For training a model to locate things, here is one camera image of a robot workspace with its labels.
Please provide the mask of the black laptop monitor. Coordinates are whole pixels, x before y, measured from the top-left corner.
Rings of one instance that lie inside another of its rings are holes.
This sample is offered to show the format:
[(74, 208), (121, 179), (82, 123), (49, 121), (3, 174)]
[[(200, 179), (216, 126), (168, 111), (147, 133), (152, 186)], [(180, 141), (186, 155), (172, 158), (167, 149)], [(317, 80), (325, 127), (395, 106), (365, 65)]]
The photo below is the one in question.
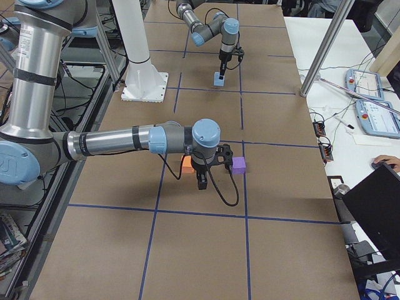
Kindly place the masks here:
[(399, 259), (399, 175), (383, 163), (342, 199), (387, 260)]

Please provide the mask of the light blue foam block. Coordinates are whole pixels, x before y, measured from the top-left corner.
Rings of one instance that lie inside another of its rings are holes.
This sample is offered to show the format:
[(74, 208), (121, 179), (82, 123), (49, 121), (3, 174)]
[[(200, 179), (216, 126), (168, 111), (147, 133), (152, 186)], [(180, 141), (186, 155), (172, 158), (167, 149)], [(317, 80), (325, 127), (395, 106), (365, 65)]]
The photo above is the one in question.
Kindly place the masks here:
[(224, 87), (225, 76), (221, 75), (220, 72), (214, 73), (213, 85), (217, 87)]

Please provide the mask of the lower teach pendant tablet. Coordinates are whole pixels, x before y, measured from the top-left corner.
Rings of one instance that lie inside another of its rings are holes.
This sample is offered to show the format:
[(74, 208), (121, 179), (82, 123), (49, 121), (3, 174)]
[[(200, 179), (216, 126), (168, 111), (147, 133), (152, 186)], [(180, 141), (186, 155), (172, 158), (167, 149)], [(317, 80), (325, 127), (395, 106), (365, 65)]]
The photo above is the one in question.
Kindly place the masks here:
[(380, 104), (359, 99), (356, 101), (356, 116), (362, 130), (370, 136), (399, 139), (399, 115), (393, 113), (393, 105), (388, 101)]

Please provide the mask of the person in black shirt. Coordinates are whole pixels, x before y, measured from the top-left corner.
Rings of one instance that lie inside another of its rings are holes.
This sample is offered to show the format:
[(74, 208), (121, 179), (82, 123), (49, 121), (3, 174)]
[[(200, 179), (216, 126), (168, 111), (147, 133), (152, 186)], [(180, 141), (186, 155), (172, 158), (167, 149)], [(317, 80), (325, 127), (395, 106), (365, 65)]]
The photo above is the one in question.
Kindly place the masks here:
[(375, 157), (372, 162), (374, 164), (386, 163), (387, 165), (391, 166), (395, 172), (400, 172), (400, 159), (396, 156), (379, 155)]

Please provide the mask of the purple foam block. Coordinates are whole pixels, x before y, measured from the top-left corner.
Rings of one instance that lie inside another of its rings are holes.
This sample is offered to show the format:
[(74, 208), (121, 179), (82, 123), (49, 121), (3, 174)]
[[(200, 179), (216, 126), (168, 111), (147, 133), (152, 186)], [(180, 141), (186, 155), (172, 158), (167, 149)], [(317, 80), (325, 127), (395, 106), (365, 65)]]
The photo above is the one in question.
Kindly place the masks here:
[(245, 174), (246, 173), (246, 160), (243, 156), (232, 158), (232, 173), (233, 174)]

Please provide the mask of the stack of books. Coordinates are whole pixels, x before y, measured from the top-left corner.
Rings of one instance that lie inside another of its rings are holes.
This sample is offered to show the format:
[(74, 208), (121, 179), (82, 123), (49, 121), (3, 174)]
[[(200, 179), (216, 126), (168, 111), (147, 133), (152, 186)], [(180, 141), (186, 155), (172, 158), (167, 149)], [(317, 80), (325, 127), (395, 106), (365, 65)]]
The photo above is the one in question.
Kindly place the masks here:
[(1, 280), (11, 273), (13, 266), (26, 253), (28, 240), (13, 217), (1, 211)]

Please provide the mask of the upper teach pendant tablet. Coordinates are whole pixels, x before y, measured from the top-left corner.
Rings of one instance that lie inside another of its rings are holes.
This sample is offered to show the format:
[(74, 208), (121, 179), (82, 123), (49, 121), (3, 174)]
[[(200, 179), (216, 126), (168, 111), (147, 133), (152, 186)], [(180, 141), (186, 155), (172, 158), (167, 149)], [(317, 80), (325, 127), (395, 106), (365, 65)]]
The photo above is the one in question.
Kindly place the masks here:
[(348, 69), (346, 87), (357, 94), (376, 101), (384, 100), (383, 85), (378, 73)]

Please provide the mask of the aluminium frame post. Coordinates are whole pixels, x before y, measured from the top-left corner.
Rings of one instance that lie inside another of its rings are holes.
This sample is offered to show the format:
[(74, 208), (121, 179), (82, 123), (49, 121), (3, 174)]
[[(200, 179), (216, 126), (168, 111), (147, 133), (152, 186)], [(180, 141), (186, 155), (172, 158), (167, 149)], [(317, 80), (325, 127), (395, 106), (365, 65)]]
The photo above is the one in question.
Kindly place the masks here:
[(338, 9), (334, 13), (332, 21), (322, 39), (319, 49), (312, 61), (312, 64), (307, 72), (305, 80), (300, 89), (300, 96), (306, 97), (310, 91), (313, 82), (316, 80), (318, 72), (320, 71), (323, 62), (325, 61), (331, 46), (333, 45), (344, 21), (346, 20), (354, 0), (341, 1)]

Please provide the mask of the teach pendant tablet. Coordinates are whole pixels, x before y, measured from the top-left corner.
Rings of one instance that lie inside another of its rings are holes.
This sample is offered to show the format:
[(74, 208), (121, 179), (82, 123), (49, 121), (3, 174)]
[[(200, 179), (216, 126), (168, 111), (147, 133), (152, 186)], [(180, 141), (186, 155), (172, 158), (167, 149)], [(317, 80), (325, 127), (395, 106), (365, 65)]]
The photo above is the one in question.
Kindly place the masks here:
[(393, 105), (388, 101), (380, 104), (359, 99), (356, 101), (356, 116), (362, 130), (370, 136), (399, 139), (399, 115), (393, 113)]
[(348, 69), (346, 87), (357, 94), (376, 101), (384, 100), (383, 85), (378, 73)]

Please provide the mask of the orange foam block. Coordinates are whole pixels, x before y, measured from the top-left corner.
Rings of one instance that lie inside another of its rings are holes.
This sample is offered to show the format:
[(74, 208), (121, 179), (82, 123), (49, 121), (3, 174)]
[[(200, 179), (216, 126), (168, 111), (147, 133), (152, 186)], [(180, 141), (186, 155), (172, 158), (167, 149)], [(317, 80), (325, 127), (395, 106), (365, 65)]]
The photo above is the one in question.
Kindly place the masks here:
[(192, 167), (191, 162), (192, 162), (191, 156), (184, 157), (183, 162), (182, 162), (182, 168), (181, 168), (182, 173), (189, 174), (189, 173), (195, 172), (194, 168)]

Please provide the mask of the metal cup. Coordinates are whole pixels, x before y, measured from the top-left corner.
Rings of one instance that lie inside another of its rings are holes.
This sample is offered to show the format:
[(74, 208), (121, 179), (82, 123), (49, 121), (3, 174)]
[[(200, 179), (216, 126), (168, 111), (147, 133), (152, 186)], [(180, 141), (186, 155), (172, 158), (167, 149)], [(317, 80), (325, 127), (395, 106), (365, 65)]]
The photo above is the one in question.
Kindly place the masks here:
[(350, 191), (350, 187), (345, 184), (339, 184), (333, 189), (333, 196), (335, 199), (342, 199), (345, 194)]

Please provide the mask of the black computer mouse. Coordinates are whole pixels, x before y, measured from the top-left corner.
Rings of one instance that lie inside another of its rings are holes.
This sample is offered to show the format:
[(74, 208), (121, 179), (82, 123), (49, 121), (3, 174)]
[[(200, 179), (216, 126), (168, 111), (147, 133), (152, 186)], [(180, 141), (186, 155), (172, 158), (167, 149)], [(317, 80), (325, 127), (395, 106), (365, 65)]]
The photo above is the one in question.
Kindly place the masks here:
[(387, 165), (387, 166), (391, 167), (391, 165), (388, 164), (386, 161), (379, 161), (379, 162), (372, 162), (372, 163), (371, 163), (371, 167), (372, 167), (374, 170), (380, 168), (380, 167), (383, 166), (383, 165)]

